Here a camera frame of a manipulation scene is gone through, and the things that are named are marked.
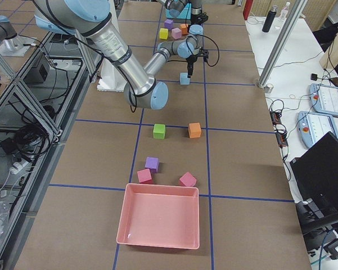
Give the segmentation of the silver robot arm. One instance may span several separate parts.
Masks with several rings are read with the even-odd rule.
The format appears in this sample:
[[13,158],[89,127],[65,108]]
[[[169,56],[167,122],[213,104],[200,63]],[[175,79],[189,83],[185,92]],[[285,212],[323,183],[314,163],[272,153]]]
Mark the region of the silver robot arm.
[[202,46],[202,23],[208,16],[201,1],[191,1],[191,25],[182,40],[162,42],[149,62],[142,66],[112,23],[109,1],[34,1],[37,25],[54,33],[71,35],[75,31],[91,39],[94,51],[107,59],[124,77],[124,95],[132,107],[160,110],[168,100],[168,86],[155,75],[177,55],[187,62],[188,77],[198,57],[207,58]]
[[188,14],[190,14],[190,25],[202,25],[209,19],[207,13],[202,10],[202,0],[158,0],[157,2],[168,10],[169,15],[173,18],[178,18],[186,6],[190,5],[190,9],[187,10],[187,15],[185,16],[185,24],[187,23]]

